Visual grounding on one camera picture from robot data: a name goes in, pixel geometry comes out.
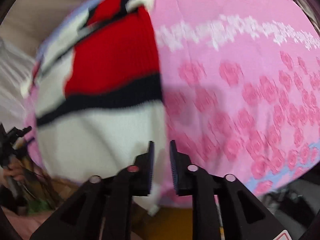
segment hand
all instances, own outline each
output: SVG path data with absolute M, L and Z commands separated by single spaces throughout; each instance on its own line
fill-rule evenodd
M 8 168 L 11 169 L 3 169 L 3 176 L 4 178 L 8 176 L 12 176 L 16 181 L 23 181 L 23 168 L 21 163 L 17 158 L 12 158 Z

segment red knit fabric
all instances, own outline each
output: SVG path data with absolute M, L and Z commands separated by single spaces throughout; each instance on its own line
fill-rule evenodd
M 143 7 L 93 33 L 74 50 L 73 73 L 65 85 L 66 98 L 107 93 L 134 79 L 159 73 L 154 31 Z
M 111 19 L 120 11 L 120 2 L 121 0 L 104 0 L 101 2 L 95 9 L 93 16 L 88 20 L 87 25 Z

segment tag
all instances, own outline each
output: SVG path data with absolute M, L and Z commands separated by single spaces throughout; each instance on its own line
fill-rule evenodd
M 288 231 L 283 230 L 275 239 L 273 240 L 292 240 Z

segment black stripe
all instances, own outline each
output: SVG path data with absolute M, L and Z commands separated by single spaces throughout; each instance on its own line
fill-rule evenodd
M 94 13 L 96 12 L 96 9 L 98 8 L 98 6 L 92 8 L 91 10 L 89 10 L 89 16 L 88 16 L 88 19 L 87 21 L 84 23 L 84 25 L 80 28 L 85 28 L 85 27 L 88 27 L 88 22 L 91 20 L 91 18 L 93 17 Z
M 37 118 L 37 126 L 53 122 L 66 114 L 90 108 L 119 109 L 147 101 L 163 101 L 160 74 L 134 80 L 118 90 L 100 95 L 72 95 L 52 112 Z

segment pink rose pattern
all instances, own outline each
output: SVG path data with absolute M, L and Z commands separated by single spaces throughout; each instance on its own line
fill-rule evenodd
M 284 125 L 284 114 L 282 112 L 281 106 L 279 105 L 275 105 L 273 109 L 273 123 L 275 124 L 275 127 L 280 130 Z
M 292 58 L 290 57 L 290 55 L 288 53 L 280 51 L 280 56 L 281 56 L 281 60 L 282 60 L 283 64 L 285 64 L 289 70 L 292 70 L 293 62 L 292 62 Z
M 223 62 L 219 67 L 219 74 L 220 77 L 232 87 L 238 85 L 239 76 L 242 72 L 239 64 Z
M 258 88 L 255 88 L 251 83 L 247 83 L 243 86 L 242 97 L 249 106 L 256 106 L 260 101 L 261 93 Z
M 256 196 L 263 195 L 267 193 L 269 190 L 271 190 L 272 185 L 273 182 L 270 180 L 259 182 L 253 193 Z
M 311 156 L 310 156 L 310 161 L 311 163 L 314 163 L 316 158 L 319 156 L 319 150 L 316 147 L 313 147 L 311 150 Z
M 217 106 L 218 100 L 213 91 L 209 92 L 204 88 L 196 88 L 196 100 L 194 104 L 198 111 L 203 113 Z
M 296 164 L 298 159 L 298 152 L 296 150 L 290 150 L 288 153 L 288 167 L 290 171 L 292 171 Z
M 203 65 L 199 62 L 185 62 L 178 71 L 180 78 L 189 85 L 198 84 L 200 79 L 206 75 Z
M 269 104 L 274 103 L 277 99 L 278 89 L 276 84 L 266 76 L 260 77 L 260 92 Z
M 306 164 L 310 155 L 310 149 L 307 143 L 305 143 L 300 150 L 300 163 Z
M 289 74 L 280 70 L 279 71 L 279 82 L 280 82 L 280 84 L 284 85 L 285 89 L 288 92 L 290 92 L 292 80 L 291 80 L 291 77 Z
M 267 160 L 260 155 L 251 166 L 251 172 L 255 179 L 262 179 L 267 173 Z
M 316 73 L 313 73 L 312 75 L 309 75 L 310 77 L 310 84 L 312 86 L 313 90 L 319 90 L 320 89 L 320 78 Z
M 284 167 L 288 167 L 294 179 L 307 171 L 308 168 L 304 166 L 310 163 L 314 165 L 320 150 L 309 147 L 311 142 L 306 141 L 305 129 L 318 125 L 320 136 L 320 109 L 317 104 L 320 70 L 319 73 L 308 72 L 308 65 L 301 57 L 294 62 L 284 51 L 280 52 L 280 57 L 284 68 L 279 70 L 278 80 L 260 76 L 256 83 L 245 80 L 238 63 L 221 62 L 217 68 L 221 80 L 231 88 L 239 87 L 244 101 L 244 107 L 232 115 L 223 110 L 225 102 L 219 102 L 219 91 L 200 86 L 200 81 L 207 78 L 203 64 L 183 63 L 178 68 L 178 74 L 181 80 L 193 88 L 194 99 L 191 102 L 199 113 L 203 131 L 207 131 L 199 138 L 188 137 L 185 132 L 178 134 L 177 117 L 191 106 L 187 104 L 187 95 L 183 92 L 164 92 L 166 112 L 171 120 L 168 131 L 171 139 L 176 139 L 177 144 L 180 144 L 180 151 L 189 154 L 198 165 L 220 160 L 223 156 L 228 162 L 234 163 L 247 154 L 252 160 L 250 170 L 255 180 L 262 180 L 268 174 L 278 174 Z M 320 59 L 317 58 L 316 62 L 320 67 Z M 292 100 L 292 91 L 298 91 L 301 97 Z M 256 128 L 256 109 L 260 105 L 272 107 L 272 123 L 266 131 L 258 131 Z M 292 127 L 292 146 L 283 151 L 282 140 L 287 137 L 285 134 L 282 138 L 285 127 L 285 133 L 288 127 Z M 272 186 L 271 180 L 263 180 L 255 184 L 253 191 L 261 195 Z
M 307 71 L 307 68 L 306 68 L 306 63 L 304 62 L 304 60 L 301 57 L 298 57 L 298 62 L 299 62 L 300 67 L 302 68 L 304 74 L 308 75 L 308 71 Z
M 296 84 L 297 89 L 301 90 L 303 88 L 303 83 L 302 83 L 301 77 L 297 74 L 297 72 L 294 73 L 293 80 L 294 80 L 294 83 Z

